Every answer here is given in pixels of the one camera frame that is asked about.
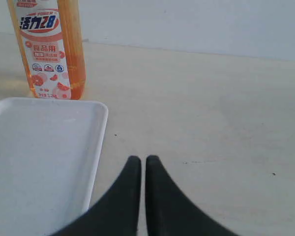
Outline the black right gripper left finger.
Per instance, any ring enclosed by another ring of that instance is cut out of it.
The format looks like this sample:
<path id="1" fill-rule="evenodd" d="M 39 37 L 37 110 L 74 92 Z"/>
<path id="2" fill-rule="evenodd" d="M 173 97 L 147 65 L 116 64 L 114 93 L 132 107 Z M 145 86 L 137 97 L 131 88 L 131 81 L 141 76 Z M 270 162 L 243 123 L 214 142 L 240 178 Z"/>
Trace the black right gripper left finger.
<path id="1" fill-rule="evenodd" d="M 141 198 L 141 160 L 128 157 L 120 175 L 86 213 L 55 236 L 135 236 Z"/>

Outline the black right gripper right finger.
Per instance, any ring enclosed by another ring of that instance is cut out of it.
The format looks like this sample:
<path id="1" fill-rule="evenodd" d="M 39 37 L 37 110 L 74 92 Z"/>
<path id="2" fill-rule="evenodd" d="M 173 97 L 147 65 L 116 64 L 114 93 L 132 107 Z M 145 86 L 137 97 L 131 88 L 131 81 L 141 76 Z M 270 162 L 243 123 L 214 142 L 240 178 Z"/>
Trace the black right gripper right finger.
<path id="1" fill-rule="evenodd" d="M 149 236 L 236 235 L 185 196 L 157 155 L 146 158 L 145 206 Z"/>

